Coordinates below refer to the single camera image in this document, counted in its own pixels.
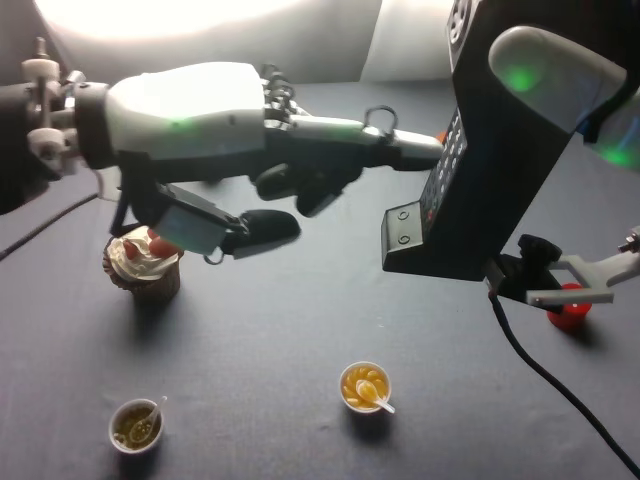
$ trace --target tabletop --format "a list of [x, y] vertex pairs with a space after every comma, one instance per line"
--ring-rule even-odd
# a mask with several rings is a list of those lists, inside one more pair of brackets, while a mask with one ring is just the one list
[[[335, 116], [391, 95], [336, 88]], [[328, 89], [302, 88], [303, 106], [331, 115]], [[416, 125], [421, 102], [437, 99], [411, 95], [391, 96], [413, 128], [447, 124], [451, 98]], [[630, 478], [512, 351], [483, 284], [381, 270], [382, 214], [417, 199], [425, 176], [368, 171], [318, 217], [296, 214], [302, 236], [273, 252], [217, 267], [187, 254], [181, 290], [162, 310], [137, 308], [102, 271], [113, 204], [93, 201], [16, 251], [0, 264], [2, 478]], [[507, 251], [532, 233], [587, 260], [614, 254], [638, 221], [638, 180], [574, 139]], [[233, 213], [295, 211], [291, 199], [260, 201], [243, 178], [186, 188]], [[93, 189], [88, 172], [52, 185], [0, 217], [0, 246]], [[616, 287], [579, 337], [540, 310], [503, 304], [531, 355], [640, 459], [637, 287]], [[339, 375], [359, 360], [388, 372], [394, 416], [359, 417], [342, 403]], [[116, 408], [162, 395], [159, 449], [144, 461], [116, 455]]]

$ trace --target wire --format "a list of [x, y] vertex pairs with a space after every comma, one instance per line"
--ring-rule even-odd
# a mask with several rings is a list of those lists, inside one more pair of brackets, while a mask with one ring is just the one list
[[640, 479], [640, 468], [634, 463], [634, 461], [627, 455], [627, 452], [623, 450], [623, 448], [618, 445], [611, 434], [607, 431], [607, 429], [600, 423], [600, 420], [587, 408], [587, 406], [580, 401], [578, 397], [576, 397], [571, 390], [564, 386], [564, 384], [558, 380], [556, 377], [551, 375], [548, 371], [546, 371], [538, 362], [536, 362], [533, 358], [529, 356], [529, 354], [522, 348], [522, 345], [516, 340], [515, 335], [511, 331], [511, 327], [509, 326], [509, 320], [504, 313], [502, 305], [500, 304], [500, 300], [498, 300], [495, 292], [489, 292], [489, 300], [491, 301], [491, 305], [493, 306], [493, 311], [496, 314], [496, 318], [498, 319], [498, 323], [504, 332], [505, 337], [516, 351], [518, 356], [524, 360], [524, 362], [529, 365], [538, 375], [544, 378], [547, 382], [551, 384], [553, 388], [555, 388], [558, 392], [564, 396], [571, 405], [576, 407], [576, 409], [587, 419], [587, 421], [591, 424], [593, 428], [595, 428], [598, 435], [602, 437], [602, 439], [609, 445], [609, 448], [615, 453], [622, 463], [629, 469], [629, 471], [636, 478]]
[[98, 198], [98, 194], [97, 193], [93, 193], [93, 194], [83, 198], [82, 200], [74, 203], [73, 205], [70, 205], [69, 207], [67, 207], [64, 210], [62, 210], [61, 212], [57, 213], [56, 215], [51, 217], [49, 220], [47, 220], [46, 222], [44, 222], [40, 226], [34, 228], [29, 233], [27, 233], [24, 237], [22, 237], [20, 240], [18, 240], [16, 243], [14, 243], [13, 245], [9, 246], [8, 248], [6, 248], [2, 252], [0, 252], [0, 262], [2, 260], [4, 260], [5, 258], [7, 258], [9, 255], [11, 255], [13, 252], [15, 252], [17, 249], [19, 249], [20, 247], [24, 246], [29, 241], [33, 240], [36, 236], [38, 236], [44, 230], [46, 230], [51, 225], [56, 223], [58, 220], [60, 220], [66, 214], [73, 212], [76, 208], [81, 207], [85, 203], [89, 203], [91, 200], [94, 200], [96, 198]]

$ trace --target white cream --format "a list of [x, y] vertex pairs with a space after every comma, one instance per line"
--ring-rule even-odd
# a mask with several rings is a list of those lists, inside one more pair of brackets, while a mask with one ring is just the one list
[[[114, 238], [107, 254], [115, 272], [128, 282], [153, 281], [161, 278], [171, 265], [178, 261], [178, 254], [169, 258], [158, 258], [149, 252], [151, 237], [147, 234], [148, 227], [136, 228], [134, 231], [120, 238]], [[129, 260], [124, 248], [124, 241], [129, 240], [140, 252], [136, 258]]]

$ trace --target black box with buttons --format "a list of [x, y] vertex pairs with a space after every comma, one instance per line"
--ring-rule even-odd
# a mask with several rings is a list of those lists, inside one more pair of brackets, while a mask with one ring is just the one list
[[589, 3], [454, 2], [447, 35], [457, 108], [420, 200], [385, 214], [384, 270], [484, 278], [487, 262], [500, 254], [571, 138], [494, 77], [489, 49], [505, 30], [537, 25], [629, 64], [628, 51], [620, 48], [620, 12], [611, 2]]

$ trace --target white cup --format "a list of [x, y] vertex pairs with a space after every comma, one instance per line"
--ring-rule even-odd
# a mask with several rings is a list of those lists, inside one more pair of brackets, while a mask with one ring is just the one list
[[137, 448], [134, 450], [134, 449], [125, 447], [120, 442], [118, 442], [115, 438], [113, 438], [113, 434], [115, 433], [115, 426], [118, 423], [120, 423], [120, 420], [122, 419], [122, 417], [129, 411], [135, 408], [140, 408], [140, 407], [149, 407], [153, 410], [156, 407], [156, 402], [152, 400], [148, 400], [146, 398], [136, 398], [135, 400], [130, 400], [127, 403], [121, 405], [120, 408], [116, 410], [116, 413], [113, 414], [113, 416], [111, 417], [111, 420], [109, 420], [109, 440], [111, 441], [111, 445], [113, 445], [113, 447], [121, 453], [124, 453], [127, 455], [139, 455], [141, 453], [148, 452], [158, 444], [158, 441], [162, 436], [162, 432], [164, 432], [164, 416], [161, 411], [160, 414], [158, 415], [158, 418], [156, 419], [156, 422], [160, 422], [160, 430], [158, 430], [157, 435], [151, 441], [151, 443], [149, 443], [149, 445], [145, 445], [142, 448]]
[[349, 402], [347, 402], [347, 399], [344, 398], [344, 393], [342, 392], [342, 385], [344, 385], [344, 378], [347, 376], [347, 373], [349, 373], [351, 370], [353, 370], [356, 367], [369, 367], [372, 368], [374, 370], [379, 371], [383, 378], [384, 378], [384, 383], [387, 385], [387, 395], [382, 399], [385, 402], [389, 401], [389, 397], [391, 397], [391, 380], [389, 379], [389, 375], [387, 375], [387, 372], [385, 371], [384, 368], [382, 368], [380, 365], [373, 363], [373, 362], [356, 362], [356, 363], [352, 363], [351, 365], [349, 365], [347, 368], [345, 368], [342, 371], [342, 374], [340, 375], [340, 384], [338, 385], [338, 388], [340, 389], [340, 398], [342, 398], [342, 401], [344, 402], [344, 404], [349, 407], [349, 409], [353, 410], [354, 412], [357, 413], [361, 413], [364, 415], [369, 415], [371, 413], [375, 413], [380, 411], [380, 409], [382, 407], [375, 407], [375, 408], [368, 408], [368, 409], [362, 409], [362, 408], [358, 408], [358, 407], [354, 407], [352, 405], [349, 405]]

